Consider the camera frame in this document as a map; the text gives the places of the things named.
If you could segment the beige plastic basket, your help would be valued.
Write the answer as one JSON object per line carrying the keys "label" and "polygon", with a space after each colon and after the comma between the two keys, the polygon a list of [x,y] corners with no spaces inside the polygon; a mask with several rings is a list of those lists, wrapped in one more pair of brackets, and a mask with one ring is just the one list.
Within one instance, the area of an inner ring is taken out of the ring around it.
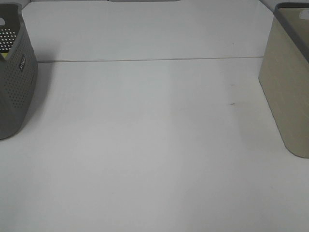
{"label": "beige plastic basket", "polygon": [[259,82],[292,154],[309,157],[309,4],[275,6]]}

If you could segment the grey perforated plastic basket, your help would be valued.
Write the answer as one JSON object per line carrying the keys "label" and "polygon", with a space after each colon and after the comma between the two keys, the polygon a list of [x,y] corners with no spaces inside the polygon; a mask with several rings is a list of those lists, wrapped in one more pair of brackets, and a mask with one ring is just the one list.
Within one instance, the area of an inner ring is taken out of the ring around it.
{"label": "grey perforated plastic basket", "polygon": [[0,52],[9,59],[0,62],[0,138],[15,135],[21,128],[38,75],[38,63],[19,3],[0,5]]}

